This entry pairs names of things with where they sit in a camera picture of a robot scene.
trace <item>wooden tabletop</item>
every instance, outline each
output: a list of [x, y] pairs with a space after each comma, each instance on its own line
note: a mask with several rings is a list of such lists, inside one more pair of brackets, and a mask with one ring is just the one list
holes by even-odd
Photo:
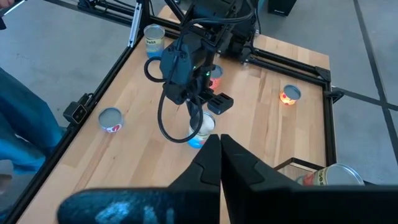
[[[172, 19], [163, 8], [160, 17]], [[310, 65], [328, 68], [328, 56], [260, 35], [256, 47]], [[162, 86], [144, 75], [144, 41], [133, 51], [101, 101], [63, 157], [31, 201], [19, 223], [56, 223], [60, 203], [74, 192], [91, 187], [168, 186], [191, 163], [198, 152], [188, 144], [166, 140], [159, 131], [156, 112]], [[224, 70], [216, 92], [234, 98], [234, 106], [215, 116], [214, 133], [226, 133], [270, 166], [294, 156], [325, 165], [322, 89], [252, 65], [217, 58]], [[159, 63], [150, 65], [161, 77]], [[279, 93], [286, 84], [297, 85], [302, 98], [286, 106]], [[108, 134], [98, 124], [99, 112], [110, 106], [124, 115], [124, 126]], [[166, 100], [164, 125], [169, 134], [183, 138], [189, 116], [185, 105]], [[228, 222], [222, 200], [221, 222]]]

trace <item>open can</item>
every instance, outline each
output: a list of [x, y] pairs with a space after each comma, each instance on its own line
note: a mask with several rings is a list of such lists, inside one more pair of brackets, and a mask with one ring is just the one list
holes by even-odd
[[162, 56], [164, 50], [164, 34], [164, 27], [157, 24], [151, 24], [144, 28], [148, 58]]
[[115, 107], [103, 109], [98, 116], [98, 122], [101, 128], [107, 133], [115, 133], [123, 127], [123, 115]]
[[211, 71], [210, 81], [212, 82], [210, 88], [214, 90], [220, 85], [221, 76], [223, 76], [223, 68], [215, 65], [214, 69]]
[[[189, 140], [188, 144], [195, 149], [200, 149], [206, 143], [206, 140], [209, 138], [215, 127], [216, 120], [214, 119], [214, 117], [209, 112], [203, 112], [203, 122], [201, 124], [199, 133], [191, 140]], [[190, 125], [188, 130], [188, 136], [191, 135], [194, 131], [195, 129], [192, 128]]]
[[301, 91], [295, 85], [286, 85], [279, 94], [279, 98], [285, 105], [293, 105], [301, 98]]
[[303, 186], [364, 185], [361, 176], [344, 164], [333, 164], [314, 173], [303, 175], [296, 182]]

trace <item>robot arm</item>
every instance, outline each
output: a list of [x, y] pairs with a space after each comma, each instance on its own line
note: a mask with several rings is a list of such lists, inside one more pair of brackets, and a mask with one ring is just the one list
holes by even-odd
[[[214, 68], [213, 60], [218, 49], [231, 37], [234, 26], [250, 21], [255, 15], [251, 3], [246, 1], [252, 10], [238, 17], [243, 5], [242, 0], [197, 0], [191, 4], [184, 16], [173, 1], [168, 0], [166, 3], [181, 20], [181, 34], [163, 51], [161, 58], [156, 58], [160, 60], [163, 79], [156, 79], [149, 74], [149, 63], [146, 63], [144, 71], [150, 80], [164, 82], [158, 109], [159, 128], [168, 140], [181, 143], [189, 141], [199, 132], [203, 121], [201, 107], [205, 103], [215, 114], [224, 113], [233, 106], [231, 97], [224, 93], [215, 95], [209, 88], [211, 71]], [[186, 102], [191, 117], [190, 125], [195, 127], [195, 131], [189, 137], [174, 139], [165, 131], [162, 124], [162, 105], [165, 97], [177, 105]]]

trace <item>person's leg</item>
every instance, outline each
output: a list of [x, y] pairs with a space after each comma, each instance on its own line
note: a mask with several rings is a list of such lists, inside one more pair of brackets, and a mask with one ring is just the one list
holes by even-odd
[[11, 183], [12, 176], [9, 174], [0, 174], [0, 195], [2, 195], [6, 190], [8, 185]]
[[0, 211], [0, 223], [2, 223], [6, 218], [8, 213], [11, 211], [12, 207], [8, 207], [2, 211]]
[[15, 132], [46, 156], [63, 136], [45, 101], [0, 68], [0, 112]]
[[45, 161], [45, 156], [34, 145], [15, 135], [2, 113], [0, 113], [0, 160], [10, 160], [16, 174], [37, 172]]

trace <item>gray floor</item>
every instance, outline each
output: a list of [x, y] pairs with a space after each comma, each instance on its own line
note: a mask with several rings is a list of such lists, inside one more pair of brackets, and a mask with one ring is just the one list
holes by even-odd
[[[154, 2], [155, 13], [164, 3]], [[398, 2], [359, 0], [388, 101], [398, 77]], [[289, 17], [260, 8], [262, 33], [328, 54], [333, 85], [379, 99], [352, 0], [298, 0]], [[0, 31], [0, 66], [48, 102], [58, 122], [62, 111], [95, 90], [127, 44], [129, 29], [44, 1], [28, 1], [6, 16]], [[338, 162], [375, 184], [398, 184], [398, 165], [382, 109], [345, 96], [334, 106]], [[391, 111], [398, 128], [398, 112]], [[0, 172], [12, 173], [8, 161]], [[0, 209], [20, 194], [31, 176], [14, 177]]]

